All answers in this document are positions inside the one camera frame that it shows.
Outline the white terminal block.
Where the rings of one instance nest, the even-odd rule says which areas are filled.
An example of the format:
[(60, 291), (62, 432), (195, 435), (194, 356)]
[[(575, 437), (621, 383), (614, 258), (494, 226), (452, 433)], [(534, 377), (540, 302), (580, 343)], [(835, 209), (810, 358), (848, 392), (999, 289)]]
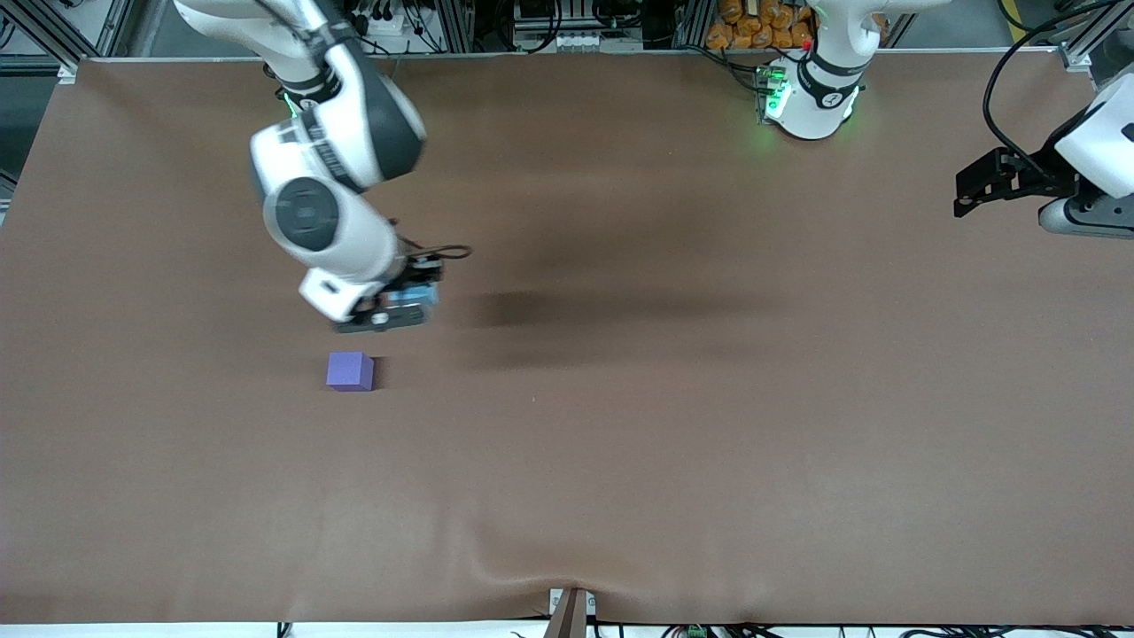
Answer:
[(555, 39), (555, 52), (609, 53), (637, 51), (643, 46), (640, 34), (624, 31), (566, 31)]

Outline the white power strip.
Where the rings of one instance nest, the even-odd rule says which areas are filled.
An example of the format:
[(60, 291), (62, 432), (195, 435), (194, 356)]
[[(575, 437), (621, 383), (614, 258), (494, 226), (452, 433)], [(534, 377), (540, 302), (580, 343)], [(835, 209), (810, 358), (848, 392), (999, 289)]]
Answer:
[(352, 22), (364, 39), (401, 37), (414, 33), (415, 23), (401, 0), (358, 0)]

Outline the brown table cloth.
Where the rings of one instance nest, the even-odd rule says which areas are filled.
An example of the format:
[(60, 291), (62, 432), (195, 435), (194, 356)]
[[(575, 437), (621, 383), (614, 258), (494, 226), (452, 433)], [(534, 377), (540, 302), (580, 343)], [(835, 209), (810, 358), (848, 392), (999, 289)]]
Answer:
[[(338, 335), (249, 178), (255, 62), (88, 62), (0, 227), (0, 622), (1134, 626), (1134, 241), (953, 218), (997, 53), (830, 141), (695, 54), (412, 59), (369, 201), (469, 244)], [(372, 392), (329, 354), (376, 360)]]

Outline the aluminium frame post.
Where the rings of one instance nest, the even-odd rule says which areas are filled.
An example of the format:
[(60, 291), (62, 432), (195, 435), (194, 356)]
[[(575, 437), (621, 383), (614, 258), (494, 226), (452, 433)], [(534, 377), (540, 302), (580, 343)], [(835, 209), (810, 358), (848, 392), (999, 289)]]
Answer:
[(136, 25), (136, 15), (144, 0), (86, 0), (85, 5), (96, 6), (98, 23), (96, 49), (102, 57), (124, 54), (126, 41), (132, 36)]
[(716, 0), (675, 0), (675, 8), (678, 22), (672, 33), (672, 48), (703, 48), (717, 17)]
[(434, 3), (446, 52), (472, 53), (477, 0), (434, 0)]
[(1090, 0), (1068, 9), (1067, 20), (1082, 18), (1067, 26), (1067, 36), (1061, 41), (1060, 56), (1069, 73), (1088, 73), (1091, 53), (1111, 34), (1126, 28), (1134, 20), (1134, 0)]

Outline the purple foam block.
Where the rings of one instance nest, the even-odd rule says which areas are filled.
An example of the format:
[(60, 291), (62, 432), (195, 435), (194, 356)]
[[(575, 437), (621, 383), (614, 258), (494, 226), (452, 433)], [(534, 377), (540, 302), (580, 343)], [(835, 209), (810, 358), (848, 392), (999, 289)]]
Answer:
[(376, 383), (376, 360), (361, 351), (329, 354), (325, 386), (342, 393), (372, 392)]

